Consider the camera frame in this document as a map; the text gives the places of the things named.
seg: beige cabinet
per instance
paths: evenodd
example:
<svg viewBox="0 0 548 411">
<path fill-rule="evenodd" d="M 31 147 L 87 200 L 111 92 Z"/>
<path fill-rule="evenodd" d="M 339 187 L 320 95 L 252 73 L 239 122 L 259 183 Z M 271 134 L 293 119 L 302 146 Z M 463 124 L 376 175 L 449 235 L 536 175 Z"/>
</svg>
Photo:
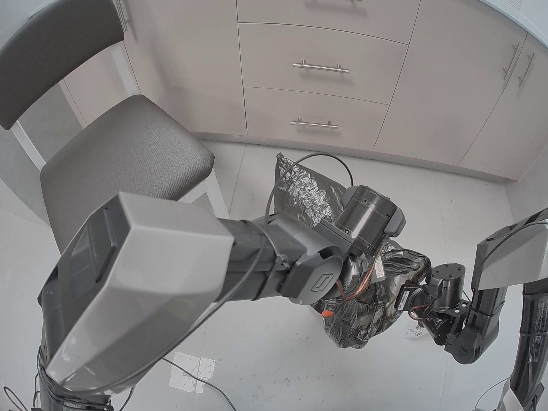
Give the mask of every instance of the beige cabinet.
<svg viewBox="0 0 548 411">
<path fill-rule="evenodd" d="M 390 103 L 407 50 L 387 39 L 305 26 L 240 23 L 239 36 L 244 86 L 382 104 Z"/>
<path fill-rule="evenodd" d="M 310 92 L 245 88 L 253 137 L 370 151 L 387 105 Z"/>
<path fill-rule="evenodd" d="M 236 0 L 120 0 L 141 92 L 190 131 L 246 134 Z"/>
<path fill-rule="evenodd" d="M 513 45 L 524 39 L 523 29 L 478 0 L 421 0 L 374 150 L 458 165 L 503 92 Z"/>
<path fill-rule="evenodd" d="M 528 34 L 508 85 L 459 166 L 519 180 L 548 138 L 548 49 Z"/>
<path fill-rule="evenodd" d="M 238 20 L 327 27 L 408 44 L 420 0 L 238 0 Z"/>
<path fill-rule="evenodd" d="M 125 48 L 120 49 L 127 59 Z M 64 82 L 68 90 L 65 95 L 69 97 L 69 103 L 76 106 L 75 113 L 81 115 L 83 125 L 89 125 L 128 97 L 110 48 L 80 65 L 64 78 Z"/>
</svg>

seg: chair backrest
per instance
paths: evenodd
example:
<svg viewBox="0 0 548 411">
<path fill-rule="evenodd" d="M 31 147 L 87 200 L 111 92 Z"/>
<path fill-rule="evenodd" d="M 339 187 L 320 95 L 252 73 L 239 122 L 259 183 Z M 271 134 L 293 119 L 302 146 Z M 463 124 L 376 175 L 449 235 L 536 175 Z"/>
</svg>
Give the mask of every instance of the chair backrest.
<svg viewBox="0 0 548 411">
<path fill-rule="evenodd" d="M 0 49 L 0 125 L 10 129 L 52 86 L 124 39 L 112 0 L 57 0 Z"/>
</svg>

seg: garbage bag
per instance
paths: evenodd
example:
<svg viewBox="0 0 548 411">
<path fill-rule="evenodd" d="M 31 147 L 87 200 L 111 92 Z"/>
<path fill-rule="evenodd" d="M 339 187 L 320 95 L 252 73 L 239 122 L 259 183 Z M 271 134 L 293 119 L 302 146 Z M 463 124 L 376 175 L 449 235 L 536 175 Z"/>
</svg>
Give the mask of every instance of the garbage bag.
<svg viewBox="0 0 548 411">
<path fill-rule="evenodd" d="M 292 163 L 281 152 L 277 155 L 276 180 Z M 338 182 L 297 165 L 278 183 L 275 211 L 295 216 L 314 227 L 322 218 L 334 221 L 339 217 L 345 190 Z M 354 299 L 321 299 L 312 306 L 319 313 L 333 313 L 324 318 L 324 330 L 338 347 L 363 348 L 369 339 L 393 325 L 401 315 L 395 306 L 401 286 L 406 280 L 420 282 L 431 267 L 428 257 L 401 247 L 393 239 L 382 246 L 381 259 L 386 274 L 383 281 L 371 284 Z"/>
</svg>

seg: gray chair seat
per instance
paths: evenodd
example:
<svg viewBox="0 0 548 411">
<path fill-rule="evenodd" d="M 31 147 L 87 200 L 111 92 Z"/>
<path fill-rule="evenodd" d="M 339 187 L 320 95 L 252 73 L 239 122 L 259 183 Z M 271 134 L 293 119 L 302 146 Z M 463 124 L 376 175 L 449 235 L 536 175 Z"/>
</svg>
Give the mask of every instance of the gray chair seat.
<svg viewBox="0 0 548 411">
<path fill-rule="evenodd" d="M 113 106 L 40 173 L 59 250 L 118 192 L 178 200 L 208 177 L 213 160 L 207 148 L 143 95 Z"/>
</svg>

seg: floor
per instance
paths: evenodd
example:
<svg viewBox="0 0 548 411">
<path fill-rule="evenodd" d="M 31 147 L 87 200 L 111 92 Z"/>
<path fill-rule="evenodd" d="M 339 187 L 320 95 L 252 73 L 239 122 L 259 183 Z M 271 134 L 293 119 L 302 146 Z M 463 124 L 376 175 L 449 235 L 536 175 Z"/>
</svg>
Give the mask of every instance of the floor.
<svg viewBox="0 0 548 411">
<path fill-rule="evenodd" d="M 278 152 L 294 160 L 305 154 L 256 145 L 205 144 L 216 155 L 215 172 L 233 219 L 264 213 Z M 458 262 L 472 271 L 475 245 L 512 223 L 501 184 L 343 159 L 357 184 L 371 186 L 401 207 L 407 226 L 397 241 L 428 255 L 434 265 Z M 346 171 L 334 160 L 318 157 L 305 165 L 348 184 Z M 205 197 L 198 203 L 209 207 Z M 0 200 L 0 305 L 7 307 L 0 310 L 4 325 L 0 384 L 9 385 L 29 403 L 41 335 L 36 295 L 59 254 L 51 231 L 30 217 L 13 214 L 11 205 L 8 200 L 2 207 Z M 521 288 L 513 287 L 501 315 L 498 339 L 471 366 L 458 365 L 428 336 L 406 339 L 411 324 L 406 317 L 362 350 L 339 349 L 325 335 L 321 319 L 311 308 L 283 298 L 228 303 L 176 351 L 188 358 L 202 357 L 209 365 L 210 381 L 226 391 L 238 411 L 472 410 L 487 388 L 510 374 L 520 316 Z M 168 357 L 173 360 L 174 353 Z M 208 386 L 187 383 L 179 389 L 182 386 L 173 373 L 172 379 L 171 366 L 156 364 L 137 385 L 126 409 L 229 409 L 223 397 Z M 486 394 L 479 407 L 495 408 L 501 387 Z M 125 394 L 113 398 L 115 409 L 124 399 Z M 0 409 L 8 409 L 4 397 Z M 538 410 L 542 409 L 548 409 L 548 399 L 539 403 Z"/>
</svg>

